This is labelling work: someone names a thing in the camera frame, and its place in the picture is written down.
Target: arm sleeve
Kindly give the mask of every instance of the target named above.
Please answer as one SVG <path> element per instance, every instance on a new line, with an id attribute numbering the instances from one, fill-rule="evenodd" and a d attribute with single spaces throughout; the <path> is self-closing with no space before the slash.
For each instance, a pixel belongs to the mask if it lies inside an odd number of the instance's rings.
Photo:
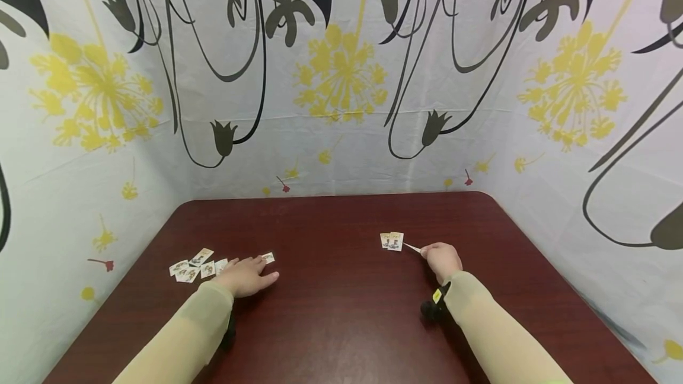
<path id="1" fill-rule="evenodd" d="M 199 286 L 114 384 L 190 384 L 228 330 L 234 298 L 223 286 Z"/>
<path id="2" fill-rule="evenodd" d="M 459 271 L 449 281 L 446 307 L 491 384 L 571 384 L 557 362 L 476 277 Z"/>

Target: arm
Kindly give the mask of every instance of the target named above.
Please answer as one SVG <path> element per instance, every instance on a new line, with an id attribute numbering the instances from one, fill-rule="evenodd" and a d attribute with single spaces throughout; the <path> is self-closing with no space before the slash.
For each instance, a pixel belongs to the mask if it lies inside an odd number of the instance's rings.
<path id="1" fill-rule="evenodd" d="M 192 383 L 228 330 L 233 300 L 220 284 L 201 284 L 114 383 Z"/>
<path id="2" fill-rule="evenodd" d="M 462 270 L 453 246 L 426 246 L 422 256 L 440 284 L 451 282 L 444 302 L 491 384 L 571 384 L 541 344 Z"/>
<path id="3" fill-rule="evenodd" d="M 234 259 L 220 275 L 199 285 L 114 384 L 192 383 L 223 340 L 234 299 L 253 295 L 279 277 L 277 271 L 261 276 L 265 266 L 261 257 Z"/>

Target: floral wallpaper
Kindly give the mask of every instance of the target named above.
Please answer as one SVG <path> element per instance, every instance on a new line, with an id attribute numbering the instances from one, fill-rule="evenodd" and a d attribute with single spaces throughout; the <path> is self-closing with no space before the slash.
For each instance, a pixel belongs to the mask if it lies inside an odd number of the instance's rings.
<path id="1" fill-rule="evenodd" d="M 31 312 L 0 380 L 184 201 L 479 190 L 677 382 L 682 32 L 683 0 L 0 0 L 0 303 Z"/>

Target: wooden tabletop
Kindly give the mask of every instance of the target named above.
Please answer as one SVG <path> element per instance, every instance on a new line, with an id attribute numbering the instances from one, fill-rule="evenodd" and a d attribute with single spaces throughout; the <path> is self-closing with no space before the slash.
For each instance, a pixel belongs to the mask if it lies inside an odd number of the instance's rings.
<path id="1" fill-rule="evenodd" d="M 198 383 L 488 383 L 453 320 L 429 325 L 436 288 L 418 253 L 454 244 L 575 383 L 654 383 L 498 204 L 478 192 L 202 200 L 178 208 L 46 383 L 111 383 L 199 285 L 168 267 L 203 247 L 212 259 L 273 251 L 280 279 L 237 300 L 237 339 Z"/>

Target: yellow label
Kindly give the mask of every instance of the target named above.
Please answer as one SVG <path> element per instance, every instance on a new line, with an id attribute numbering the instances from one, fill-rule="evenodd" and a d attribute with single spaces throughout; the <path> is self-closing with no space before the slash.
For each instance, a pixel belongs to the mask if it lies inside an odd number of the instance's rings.
<path id="1" fill-rule="evenodd" d="M 434 295 L 432 295 L 432 300 L 434 304 L 438 304 L 441 300 L 441 289 L 437 289 Z"/>

